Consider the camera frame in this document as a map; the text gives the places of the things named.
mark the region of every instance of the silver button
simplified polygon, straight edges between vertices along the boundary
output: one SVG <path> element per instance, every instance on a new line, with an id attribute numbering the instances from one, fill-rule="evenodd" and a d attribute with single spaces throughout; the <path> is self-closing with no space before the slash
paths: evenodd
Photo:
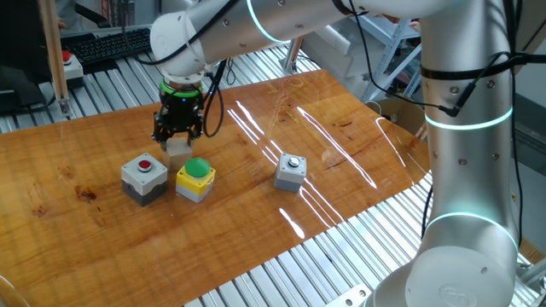
<path id="1" fill-rule="evenodd" d="M 299 166 L 299 159 L 296 157 L 292 157 L 288 160 L 288 165 L 292 167 L 298 167 Z"/>

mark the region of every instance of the wood grain surface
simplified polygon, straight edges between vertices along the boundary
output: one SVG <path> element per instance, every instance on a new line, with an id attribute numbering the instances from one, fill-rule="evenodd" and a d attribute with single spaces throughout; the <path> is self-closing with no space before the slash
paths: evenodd
<path id="1" fill-rule="evenodd" d="M 152 142 L 157 104 L 0 136 L 0 275 L 31 306 L 181 306 L 421 180 L 427 145 L 325 71 L 224 91 L 217 170 L 196 205 L 140 207 L 120 168 Z M 218 120 L 218 104 L 209 125 Z M 283 152 L 307 158 L 298 194 L 273 188 Z"/>

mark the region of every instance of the red knob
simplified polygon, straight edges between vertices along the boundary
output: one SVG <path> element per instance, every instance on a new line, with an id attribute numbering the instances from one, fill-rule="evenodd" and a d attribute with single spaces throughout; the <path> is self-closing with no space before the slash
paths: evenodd
<path id="1" fill-rule="evenodd" d="M 66 50 L 63 50 L 62 51 L 62 61 L 64 61 L 65 63 L 70 61 L 70 58 L 72 57 L 72 54 Z"/>
<path id="2" fill-rule="evenodd" d="M 147 160 L 138 162 L 138 170 L 141 172 L 149 172 L 152 169 L 152 163 Z"/>

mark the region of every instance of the metal shelf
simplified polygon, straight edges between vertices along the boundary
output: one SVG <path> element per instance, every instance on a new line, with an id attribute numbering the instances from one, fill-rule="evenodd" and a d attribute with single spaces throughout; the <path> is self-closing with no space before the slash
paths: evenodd
<path id="1" fill-rule="evenodd" d="M 366 30 L 366 32 L 373 35 L 385 45 L 392 44 L 395 38 L 395 32 L 398 27 L 397 25 L 393 24 L 388 19 L 381 16 L 359 16 L 358 18 L 360 19 L 360 26 L 364 30 Z M 405 40 L 410 38 L 419 38 L 420 36 L 421 34 L 419 32 L 417 32 L 410 26 L 406 26 L 402 30 L 400 39 Z"/>

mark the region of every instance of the black cable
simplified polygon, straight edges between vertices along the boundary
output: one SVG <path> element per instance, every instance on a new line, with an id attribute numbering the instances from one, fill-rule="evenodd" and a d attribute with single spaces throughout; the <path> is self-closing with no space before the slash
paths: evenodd
<path id="1" fill-rule="evenodd" d="M 455 104 L 455 106 L 452 109 L 450 109 L 448 112 L 446 112 L 448 115 L 450 115 L 451 117 L 456 117 L 459 114 L 462 107 L 464 107 L 464 105 L 467 103 L 468 98 L 470 98 L 470 96 L 476 89 L 476 84 L 478 83 L 478 81 L 480 81 L 487 74 L 487 72 L 489 72 L 489 70 L 493 67 L 495 62 L 497 62 L 497 60 L 503 55 L 506 55 L 508 57 L 508 60 L 510 59 L 511 54 L 508 51 L 499 52 L 496 55 L 494 55 L 493 59 L 481 71 L 479 76 L 467 85 L 467 87 L 459 96 L 459 99 L 457 99 L 457 103 Z"/>
<path id="2" fill-rule="evenodd" d="M 517 27 L 518 25 L 518 19 L 521 18 L 521 10 L 522 10 L 522 3 L 519 3 L 519 8 L 516 9 L 516 12 L 514 12 L 514 1 L 513 0 L 502 0 L 502 3 L 504 4 L 504 12 L 506 15 L 506 23 L 507 23 L 507 32 L 508 32 L 508 42 L 510 44 L 510 51 L 512 53 L 512 56 L 516 56 L 516 40 L 517 40 Z M 521 178 L 520 178 L 520 166 L 518 165 L 518 153 L 517 153 L 517 146 L 516 146 L 516 138 L 515 138 L 515 98 L 516 98 L 516 83 L 515 83 L 515 69 L 514 67 L 510 68 L 510 75 L 512 78 L 512 151 L 514 153 L 514 165 L 515 165 L 515 177 L 516 181 L 518 183 L 518 192 L 520 193 L 520 214 L 518 218 L 518 228 L 519 228 L 519 240 L 518 240 L 518 246 L 521 246 L 521 242 L 523 240 L 523 188 L 521 187 Z"/>
<path id="3" fill-rule="evenodd" d="M 229 0 L 192 38 L 189 39 L 188 43 L 192 44 L 193 42 L 195 42 L 203 33 L 208 31 L 218 20 L 220 20 L 225 15 L 225 13 L 227 13 L 231 8 L 233 8 L 233 6 L 238 1 L 239 0 Z M 127 5 L 127 1 L 124 1 L 124 5 L 125 7 L 122 9 L 123 22 L 121 23 L 121 33 L 123 34 L 125 44 L 127 45 L 127 49 L 129 50 L 129 52 L 131 52 L 131 56 L 135 59 L 135 61 L 143 65 L 160 65 L 171 60 L 172 58 L 179 55 L 180 53 L 182 53 L 184 50 L 188 48 L 187 44 L 183 44 L 182 46 L 180 46 L 180 48 L 175 50 L 173 53 L 171 53 L 170 55 L 158 61 L 141 60 L 137 55 L 135 55 L 131 45 L 129 44 L 127 33 L 125 32 L 125 19 L 129 12 L 129 5 Z"/>
<path id="4" fill-rule="evenodd" d="M 349 0 L 349 3 L 351 4 L 352 13 L 354 15 L 357 15 L 357 10 L 355 9 L 355 5 L 352 3 L 352 0 Z M 385 90 L 382 87 L 380 87 L 375 82 L 374 77 L 372 75 L 372 66 L 371 66 L 370 60 L 369 60 L 368 44 L 366 43 L 366 38 L 364 37 L 364 31 L 363 31 L 362 27 L 360 26 L 360 19 L 359 18 L 355 18 L 355 19 L 357 21 L 358 30 L 360 31 L 360 38 L 362 39 L 362 42 L 363 42 L 363 45 L 364 45 L 364 52 L 366 53 L 366 62 L 368 64 L 369 79 L 377 89 L 385 92 L 388 95 L 395 96 L 398 99 L 409 102 L 411 104 L 415 104 L 415 105 L 422 106 L 422 107 L 437 107 L 438 109 L 440 109 L 440 110 L 442 110 L 444 112 L 448 112 L 450 110 L 449 108 L 444 107 L 444 106 L 433 105 L 433 104 L 430 104 L 430 103 L 423 103 L 423 102 L 415 102 L 415 101 L 412 101 L 412 100 L 410 100 L 410 99 L 408 99 L 406 97 L 400 96 L 397 93 L 391 92 L 390 90 Z"/>
<path id="5" fill-rule="evenodd" d="M 0 116 L 7 116 L 7 115 L 22 115 L 22 114 L 32 114 L 36 112 L 42 112 L 47 110 L 49 106 L 51 106 L 55 102 L 55 95 L 51 98 L 51 100 L 41 107 L 35 107 L 30 109 L 22 109 L 22 110 L 14 110 L 14 111 L 4 111 L 0 112 Z"/>
<path id="6" fill-rule="evenodd" d="M 506 18 L 506 31 L 508 33 L 508 43 L 510 45 L 510 53 L 515 56 L 515 40 L 516 40 L 516 25 L 515 25 L 515 12 L 514 12 L 514 0 L 502 0 L 504 5 L 504 15 Z"/>
<path id="7" fill-rule="evenodd" d="M 209 91 L 206 93 L 205 96 L 205 114 L 203 115 L 203 134 L 205 134 L 206 137 L 215 137 L 217 133 L 219 133 L 220 128 L 222 128 L 222 124 L 224 123 L 224 98 L 222 97 L 222 91 L 220 90 L 220 81 L 222 80 L 222 76 L 224 75 L 224 70 L 227 66 L 228 60 L 223 60 L 220 62 L 220 65 L 218 66 L 218 70 L 216 71 L 216 74 L 214 76 L 210 76 L 212 84 Z M 214 97 L 218 93 L 218 99 L 220 100 L 220 120 L 218 122 L 218 126 L 216 127 L 216 130 L 213 133 L 208 132 L 207 128 L 207 122 L 208 122 L 208 114 L 211 109 L 212 102 L 214 101 Z"/>
<path id="8" fill-rule="evenodd" d="M 518 246 L 521 246 L 523 241 L 523 188 L 521 186 L 520 178 L 520 166 L 518 165 L 518 151 L 517 144 L 515 140 L 515 71 L 512 68 L 510 73 L 512 74 L 512 151 L 514 152 L 514 164 L 515 164 L 515 178 L 518 182 L 518 192 L 520 193 L 520 216 L 518 218 L 519 229 L 520 229 L 520 238 Z"/>
<path id="9" fill-rule="evenodd" d="M 521 13 L 523 10 L 523 0 L 518 0 L 515 7 L 515 35 L 517 37 L 518 30 L 520 29 Z"/>
<path id="10" fill-rule="evenodd" d="M 233 76 L 233 81 L 229 80 L 229 76 Z M 229 85 L 235 84 L 237 81 L 237 75 L 235 75 L 235 71 L 233 70 L 233 59 L 228 60 L 228 74 L 225 76 L 225 82 Z"/>
<path id="11" fill-rule="evenodd" d="M 430 190 L 428 191 L 427 196 L 427 202 L 425 203 L 425 211 L 423 212 L 423 224 L 421 226 L 421 239 L 425 236 L 425 230 L 427 230 L 427 213 L 428 213 L 428 206 L 430 205 L 430 199 L 433 196 L 433 186 L 430 186 Z"/>

